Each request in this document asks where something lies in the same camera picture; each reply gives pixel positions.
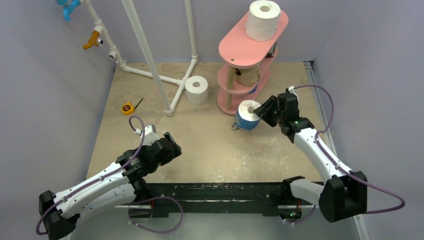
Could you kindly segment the brown paper roll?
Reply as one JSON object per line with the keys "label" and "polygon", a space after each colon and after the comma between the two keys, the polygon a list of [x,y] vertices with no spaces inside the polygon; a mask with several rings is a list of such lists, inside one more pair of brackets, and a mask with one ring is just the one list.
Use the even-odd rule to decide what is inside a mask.
{"label": "brown paper roll", "polygon": [[260,78],[258,65],[250,68],[235,69],[235,81],[241,85],[253,87],[260,81]]}

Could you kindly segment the green paper roll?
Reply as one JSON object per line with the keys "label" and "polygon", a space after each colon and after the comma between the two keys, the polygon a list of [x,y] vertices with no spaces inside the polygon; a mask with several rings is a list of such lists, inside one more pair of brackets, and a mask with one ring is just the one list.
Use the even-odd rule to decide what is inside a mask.
{"label": "green paper roll", "polygon": [[277,44],[274,43],[273,46],[269,49],[268,54],[266,55],[267,58],[273,58],[274,57],[274,53],[276,51],[277,48]]}

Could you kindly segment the white paper towel roll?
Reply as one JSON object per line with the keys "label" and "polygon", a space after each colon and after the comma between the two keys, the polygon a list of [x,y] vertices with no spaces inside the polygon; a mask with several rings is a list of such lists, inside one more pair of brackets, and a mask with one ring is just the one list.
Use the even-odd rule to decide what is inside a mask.
{"label": "white paper towel roll", "polygon": [[280,6],[271,0],[256,0],[249,6],[244,26],[246,35],[255,41],[270,40],[277,31],[281,15]]}

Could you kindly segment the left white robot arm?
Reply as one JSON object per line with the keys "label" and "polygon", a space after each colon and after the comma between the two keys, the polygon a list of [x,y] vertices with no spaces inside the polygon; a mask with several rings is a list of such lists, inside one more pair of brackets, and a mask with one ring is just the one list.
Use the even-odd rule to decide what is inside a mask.
{"label": "left white robot arm", "polygon": [[126,204],[154,206],[166,199],[155,196],[144,177],[179,157],[182,149],[168,132],[162,137],[149,129],[137,129],[136,133],[139,146],[125,151],[101,172],[66,190],[47,190],[39,195],[37,235],[61,240],[76,229],[78,222],[102,210]]}

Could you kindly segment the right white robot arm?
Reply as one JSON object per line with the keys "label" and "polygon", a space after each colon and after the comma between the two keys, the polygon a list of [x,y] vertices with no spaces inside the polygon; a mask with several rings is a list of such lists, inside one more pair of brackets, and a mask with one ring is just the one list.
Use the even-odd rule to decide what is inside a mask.
{"label": "right white robot arm", "polygon": [[367,177],[361,171],[352,171],[322,142],[312,122],[300,116],[295,94],[272,95],[253,113],[269,126],[279,126],[282,134],[307,156],[322,179],[323,184],[303,176],[285,179],[280,191],[284,202],[305,200],[319,207],[330,223],[367,211]]}

